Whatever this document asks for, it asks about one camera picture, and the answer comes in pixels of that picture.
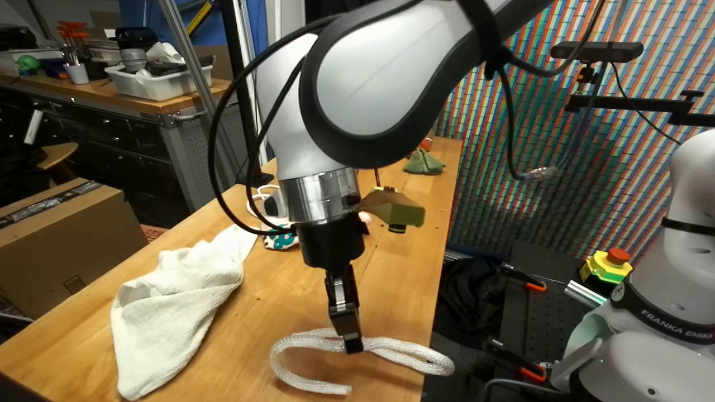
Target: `black bag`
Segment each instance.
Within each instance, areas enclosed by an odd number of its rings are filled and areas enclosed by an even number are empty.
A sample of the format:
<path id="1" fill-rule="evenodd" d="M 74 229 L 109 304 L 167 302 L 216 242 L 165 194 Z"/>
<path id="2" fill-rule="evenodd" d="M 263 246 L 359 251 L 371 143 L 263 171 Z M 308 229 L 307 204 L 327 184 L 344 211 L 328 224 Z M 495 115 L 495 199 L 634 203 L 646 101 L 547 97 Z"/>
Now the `black bag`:
<path id="1" fill-rule="evenodd" d="M 498 337 L 505 304 L 501 259 L 458 259 L 442 265 L 436 329 L 462 346 L 481 347 Z"/>

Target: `cardboard box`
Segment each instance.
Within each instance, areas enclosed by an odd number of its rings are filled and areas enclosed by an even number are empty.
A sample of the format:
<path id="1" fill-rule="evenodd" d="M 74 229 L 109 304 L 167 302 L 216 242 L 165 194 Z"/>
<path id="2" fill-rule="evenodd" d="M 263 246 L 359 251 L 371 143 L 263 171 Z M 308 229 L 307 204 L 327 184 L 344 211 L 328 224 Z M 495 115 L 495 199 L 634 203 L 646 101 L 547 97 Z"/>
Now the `cardboard box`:
<path id="1" fill-rule="evenodd" d="M 77 194 L 81 184 L 87 180 L 74 178 L 0 207 L 0 296 L 28 317 L 52 309 L 148 242 L 120 189 Z"/>

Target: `black bracket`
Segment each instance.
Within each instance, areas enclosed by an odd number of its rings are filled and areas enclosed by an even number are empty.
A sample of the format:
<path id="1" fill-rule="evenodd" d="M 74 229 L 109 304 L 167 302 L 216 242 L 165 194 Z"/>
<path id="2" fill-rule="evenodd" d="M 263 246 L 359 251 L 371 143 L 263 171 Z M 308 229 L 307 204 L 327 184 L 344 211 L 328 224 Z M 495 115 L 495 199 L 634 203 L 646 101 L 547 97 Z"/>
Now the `black bracket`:
<path id="1" fill-rule="evenodd" d="M 705 90 L 681 90 L 684 97 L 621 97 L 621 96 L 597 96 L 594 107 L 601 109 L 639 109 L 639 112 L 671 112 L 671 125 L 702 125 L 715 127 L 712 114 L 690 114 L 695 97 L 705 96 Z M 569 96 L 566 102 L 566 112 L 576 112 L 587 107 L 591 96 Z"/>
<path id="2" fill-rule="evenodd" d="M 328 312 L 346 353 L 363 353 L 359 299 L 353 265 L 327 269 Z"/>
<path id="3" fill-rule="evenodd" d="M 505 66 L 515 54 L 503 45 L 497 16 L 485 0 L 460 0 L 460 4 L 477 29 L 478 47 L 487 60 L 485 78 L 492 79 L 497 69 Z"/>
<path id="4" fill-rule="evenodd" d="M 552 58 L 567 58 L 578 42 L 558 42 L 552 47 Z M 578 63 L 631 63 L 644 54 L 644 42 L 586 42 L 578 51 Z"/>

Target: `yellow object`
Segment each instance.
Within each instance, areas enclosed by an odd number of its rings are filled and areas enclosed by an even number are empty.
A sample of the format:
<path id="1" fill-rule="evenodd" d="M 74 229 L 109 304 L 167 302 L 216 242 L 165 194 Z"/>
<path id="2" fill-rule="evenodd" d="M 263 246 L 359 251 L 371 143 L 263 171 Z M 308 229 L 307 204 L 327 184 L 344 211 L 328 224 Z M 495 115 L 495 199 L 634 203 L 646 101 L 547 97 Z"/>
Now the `yellow object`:
<path id="1" fill-rule="evenodd" d="M 186 31 L 192 35 L 203 23 L 203 19 L 212 9 L 215 9 L 215 1 L 203 1 L 196 16 L 186 23 Z"/>
<path id="2" fill-rule="evenodd" d="M 391 231 L 400 235 L 406 224 L 421 228 L 424 223 L 424 207 L 391 188 L 366 194 L 359 201 L 359 209 L 375 214 Z"/>
<path id="3" fill-rule="evenodd" d="M 605 284 L 621 284 L 631 269 L 631 255 L 624 248 L 597 249 L 581 265 L 581 281 L 594 274 Z"/>
<path id="4" fill-rule="evenodd" d="M 445 170 L 445 162 L 431 154 L 428 154 L 422 147 L 419 147 L 416 152 L 411 152 L 411 156 L 406 157 L 405 171 L 411 174 L 440 174 Z"/>

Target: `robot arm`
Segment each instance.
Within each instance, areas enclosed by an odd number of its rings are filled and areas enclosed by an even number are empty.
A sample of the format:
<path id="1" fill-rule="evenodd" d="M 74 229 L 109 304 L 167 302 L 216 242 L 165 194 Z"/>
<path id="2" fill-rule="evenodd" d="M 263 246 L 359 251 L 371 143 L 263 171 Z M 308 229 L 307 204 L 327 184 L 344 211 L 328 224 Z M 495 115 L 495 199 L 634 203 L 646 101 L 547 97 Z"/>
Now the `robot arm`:
<path id="1" fill-rule="evenodd" d="M 328 309 L 346 351 L 363 351 L 356 166 L 406 156 L 431 130 L 450 90 L 501 49 L 550 0 L 383 0 L 344 13 L 320 35 L 302 35 L 258 69 L 268 112 L 300 64 L 268 141 L 305 260 L 327 269 Z"/>
<path id="2" fill-rule="evenodd" d="M 712 399 L 712 171 L 715 130 L 673 154 L 668 218 L 613 304 L 573 329 L 552 370 L 556 388 L 598 399 Z"/>

